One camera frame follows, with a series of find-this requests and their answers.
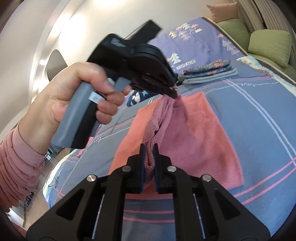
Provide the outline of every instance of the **green pillow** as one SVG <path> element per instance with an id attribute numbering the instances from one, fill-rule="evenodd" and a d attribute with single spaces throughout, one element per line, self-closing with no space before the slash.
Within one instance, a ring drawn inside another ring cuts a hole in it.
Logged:
<path id="1" fill-rule="evenodd" d="M 250 34 L 244 24 L 239 19 L 229 19 L 217 23 L 227 32 L 244 50 L 248 50 Z"/>
<path id="2" fill-rule="evenodd" d="M 282 68 L 282 71 L 291 79 L 296 80 L 296 70 L 288 64 L 287 67 Z"/>
<path id="3" fill-rule="evenodd" d="M 281 30 L 257 30 L 251 34 L 248 52 L 287 67 L 292 48 L 291 35 Z"/>
<path id="4" fill-rule="evenodd" d="M 266 58 L 266 57 L 263 57 L 263 56 L 259 56 L 259 55 L 256 55 L 256 54 L 252 54 L 252 53 L 249 53 L 249 55 L 253 56 L 255 59 L 260 59 L 260 60 L 263 60 L 263 61 L 267 62 L 268 64 L 270 64 L 274 68 L 277 68 L 279 70 L 282 70 L 282 67 L 281 66 L 279 66 L 277 63 L 273 62 L 269 58 Z"/>

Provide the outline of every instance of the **orange pillow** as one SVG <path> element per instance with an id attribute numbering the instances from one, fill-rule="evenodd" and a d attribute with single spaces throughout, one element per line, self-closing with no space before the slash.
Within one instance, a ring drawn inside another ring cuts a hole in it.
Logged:
<path id="1" fill-rule="evenodd" d="M 237 2 L 219 5 L 207 5 L 207 7 L 211 11 L 213 21 L 216 23 L 233 18 L 239 18 Z"/>

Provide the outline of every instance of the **pink sleeve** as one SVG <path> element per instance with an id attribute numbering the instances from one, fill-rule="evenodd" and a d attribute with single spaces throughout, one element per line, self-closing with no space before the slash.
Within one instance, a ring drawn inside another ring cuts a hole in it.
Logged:
<path id="1" fill-rule="evenodd" d="M 5 212 L 36 187 L 44 168 L 44 156 L 35 152 L 20 136 L 18 127 L 0 144 L 0 205 Z"/>

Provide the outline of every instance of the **gray handle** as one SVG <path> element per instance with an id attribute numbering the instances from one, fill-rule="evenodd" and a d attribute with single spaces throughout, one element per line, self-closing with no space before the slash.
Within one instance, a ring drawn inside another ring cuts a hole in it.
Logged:
<path id="1" fill-rule="evenodd" d="M 129 84 L 129 80 L 120 77 L 117 79 L 114 89 L 116 92 L 122 92 Z M 84 148 L 86 143 L 81 140 L 83 144 L 77 144 L 77 138 L 80 137 L 80 139 L 87 140 L 90 135 L 95 134 L 100 123 L 96 121 L 93 122 L 91 126 L 88 126 L 88 115 L 95 116 L 95 111 L 97 110 L 96 104 L 104 99 L 105 98 L 99 95 L 90 83 L 84 81 L 81 82 L 67 107 L 57 132 L 52 137 L 52 144 L 66 148 Z M 85 135 L 87 136 L 81 136 L 81 133 L 78 134 L 82 127 L 87 129 L 90 128 L 91 131 L 85 132 Z"/>

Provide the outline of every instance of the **gray folded fabric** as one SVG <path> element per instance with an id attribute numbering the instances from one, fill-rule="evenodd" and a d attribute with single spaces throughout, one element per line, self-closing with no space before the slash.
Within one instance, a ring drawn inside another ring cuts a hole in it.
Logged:
<path id="1" fill-rule="evenodd" d="M 237 74 L 238 74 L 237 69 L 232 68 L 229 71 L 222 72 L 222 73 L 219 73 L 219 74 L 214 74 L 214 75 L 211 75 L 211 76 L 185 79 L 182 84 L 189 84 L 189 85 L 201 84 L 201 83 L 206 83 L 206 82 L 210 82 L 210 81 L 217 80 L 217 79 L 228 78 L 228 77 L 231 77 L 231 76 L 234 76 L 234 75 L 237 75 Z"/>

